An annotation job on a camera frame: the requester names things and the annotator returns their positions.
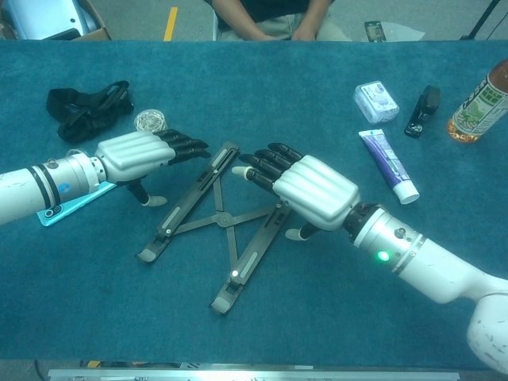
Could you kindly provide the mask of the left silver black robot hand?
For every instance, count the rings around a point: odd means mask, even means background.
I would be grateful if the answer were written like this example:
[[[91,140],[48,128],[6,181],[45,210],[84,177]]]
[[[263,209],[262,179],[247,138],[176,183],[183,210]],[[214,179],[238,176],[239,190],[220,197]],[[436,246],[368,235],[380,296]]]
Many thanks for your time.
[[[126,186],[142,206],[157,207],[167,199],[148,194],[141,180],[167,165],[209,158],[208,147],[205,141],[174,129],[135,131],[100,142],[94,155],[104,167],[107,182]]]

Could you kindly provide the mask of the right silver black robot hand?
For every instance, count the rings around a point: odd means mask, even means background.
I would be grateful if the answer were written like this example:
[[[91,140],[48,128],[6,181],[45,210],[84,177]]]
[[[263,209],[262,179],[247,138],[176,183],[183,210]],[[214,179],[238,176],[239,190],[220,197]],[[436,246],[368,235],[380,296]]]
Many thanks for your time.
[[[341,229],[349,212],[360,203],[355,183],[316,157],[286,144],[272,142],[239,159],[244,165],[233,167],[233,174],[279,197],[305,218],[303,227],[285,232],[289,240],[306,241],[319,230]]]

